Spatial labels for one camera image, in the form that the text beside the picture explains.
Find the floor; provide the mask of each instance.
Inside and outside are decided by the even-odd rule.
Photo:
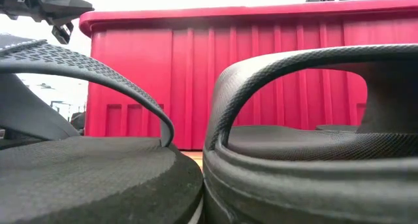
[[[183,152],[183,154],[192,158],[202,168],[202,152]]]

